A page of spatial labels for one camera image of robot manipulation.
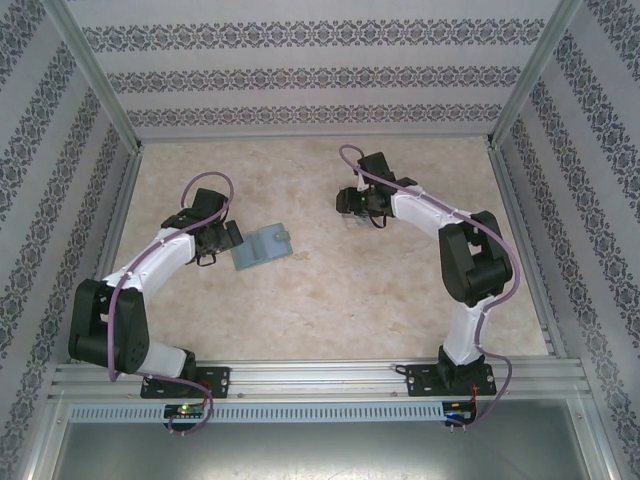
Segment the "left aluminium frame post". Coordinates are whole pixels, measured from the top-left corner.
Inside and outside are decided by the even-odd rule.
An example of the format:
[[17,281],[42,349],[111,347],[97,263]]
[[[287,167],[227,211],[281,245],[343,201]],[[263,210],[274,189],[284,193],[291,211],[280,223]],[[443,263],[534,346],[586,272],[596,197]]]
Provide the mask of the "left aluminium frame post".
[[40,0],[62,36],[84,77],[104,107],[129,152],[138,153],[141,140],[122,107],[106,73],[100,66],[66,0]]

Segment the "aluminium mounting rail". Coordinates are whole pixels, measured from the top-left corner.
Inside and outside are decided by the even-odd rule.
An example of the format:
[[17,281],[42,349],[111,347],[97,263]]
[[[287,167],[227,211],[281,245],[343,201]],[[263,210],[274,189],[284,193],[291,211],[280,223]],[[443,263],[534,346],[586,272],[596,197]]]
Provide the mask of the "aluminium mounting rail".
[[[374,362],[237,362],[223,384],[228,401],[340,401],[406,399],[408,381],[390,361]],[[88,365],[56,369],[47,398],[71,402],[131,402],[142,379],[125,375],[112,383]],[[591,386],[578,360],[516,361],[503,398],[590,398]]]

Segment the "aluminium frame post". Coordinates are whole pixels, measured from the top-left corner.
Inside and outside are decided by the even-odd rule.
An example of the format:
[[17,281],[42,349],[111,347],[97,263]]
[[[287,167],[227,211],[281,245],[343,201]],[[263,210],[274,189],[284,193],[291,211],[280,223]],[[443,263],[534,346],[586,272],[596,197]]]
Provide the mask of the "aluminium frame post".
[[552,57],[565,30],[569,27],[582,0],[559,0],[549,21],[541,33],[531,56],[527,60],[514,89],[509,95],[497,121],[487,136],[487,146],[496,151],[504,142],[529,93]]
[[84,77],[104,107],[129,152],[138,153],[141,140],[122,107],[106,73],[100,66],[66,0],[40,0],[62,36]]

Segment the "clear plastic card box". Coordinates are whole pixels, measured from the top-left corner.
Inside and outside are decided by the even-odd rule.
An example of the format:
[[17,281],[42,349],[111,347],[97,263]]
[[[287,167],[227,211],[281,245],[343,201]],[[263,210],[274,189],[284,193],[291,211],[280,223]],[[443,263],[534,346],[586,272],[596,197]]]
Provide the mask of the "clear plastic card box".
[[372,190],[358,192],[351,187],[352,193],[346,201],[350,204],[351,213],[339,213],[348,228],[373,227],[384,229],[387,225],[387,215],[379,208],[377,195]]

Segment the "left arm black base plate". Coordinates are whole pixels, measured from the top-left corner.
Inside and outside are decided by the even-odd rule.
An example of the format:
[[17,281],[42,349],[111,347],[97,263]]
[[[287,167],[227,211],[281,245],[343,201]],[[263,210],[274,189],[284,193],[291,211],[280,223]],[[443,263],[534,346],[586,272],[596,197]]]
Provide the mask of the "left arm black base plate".
[[214,399],[224,399],[228,396],[230,373],[230,368],[225,366],[197,366],[188,375],[181,376],[182,382],[147,378],[142,381],[140,396],[143,399],[203,399],[206,395],[195,387],[197,384],[205,388]]

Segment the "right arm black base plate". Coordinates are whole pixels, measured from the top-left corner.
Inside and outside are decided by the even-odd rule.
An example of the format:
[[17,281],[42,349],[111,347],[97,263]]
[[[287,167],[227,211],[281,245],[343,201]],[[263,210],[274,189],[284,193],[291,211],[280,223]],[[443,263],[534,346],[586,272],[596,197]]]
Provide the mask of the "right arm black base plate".
[[473,386],[479,396],[497,394],[496,382],[491,379],[493,370],[488,364],[471,368],[455,367],[449,373],[441,373],[437,364],[413,364],[406,370],[410,397],[466,397],[472,394]]

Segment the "grey metal sheet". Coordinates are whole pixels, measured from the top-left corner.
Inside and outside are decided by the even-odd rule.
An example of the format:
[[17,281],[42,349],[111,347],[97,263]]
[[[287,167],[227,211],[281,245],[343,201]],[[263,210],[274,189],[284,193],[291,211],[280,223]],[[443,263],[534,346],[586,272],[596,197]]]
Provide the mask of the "grey metal sheet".
[[290,419],[292,407],[222,405],[186,437],[113,405],[60,405],[28,480],[623,480],[587,401],[501,403],[452,428],[396,403],[374,420]]

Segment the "sage green card holder wallet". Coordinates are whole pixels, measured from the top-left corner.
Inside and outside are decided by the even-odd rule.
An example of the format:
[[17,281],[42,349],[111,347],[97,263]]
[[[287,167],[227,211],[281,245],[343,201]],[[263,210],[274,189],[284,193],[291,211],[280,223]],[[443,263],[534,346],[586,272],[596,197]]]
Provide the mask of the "sage green card holder wallet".
[[293,254],[291,236],[282,223],[243,235],[243,243],[231,250],[235,269],[246,270]]

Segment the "right aluminium frame post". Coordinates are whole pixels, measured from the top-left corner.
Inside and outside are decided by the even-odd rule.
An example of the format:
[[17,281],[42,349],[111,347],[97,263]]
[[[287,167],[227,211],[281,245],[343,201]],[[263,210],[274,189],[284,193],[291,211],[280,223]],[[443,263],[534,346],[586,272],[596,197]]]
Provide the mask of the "right aluminium frame post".
[[531,56],[527,60],[514,89],[509,95],[497,121],[487,136],[487,146],[496,151],[504,142],[529,93],[552,57],[565,30],[569,27],[582,0],[559,0],[549,21],[541,33]]

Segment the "right aluminium side rail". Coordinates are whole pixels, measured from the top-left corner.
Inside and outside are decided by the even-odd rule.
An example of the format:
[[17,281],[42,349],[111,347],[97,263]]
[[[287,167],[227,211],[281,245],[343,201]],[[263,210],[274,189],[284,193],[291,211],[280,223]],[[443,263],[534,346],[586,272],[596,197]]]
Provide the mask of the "right aluminium side rail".
[[518,250],[522,271],[547,344],[547,350],[556,358],[568,358],[529,239],[525,217],[521,212],[503,156],[500,151],[492,147],[488,148],[488,155]]

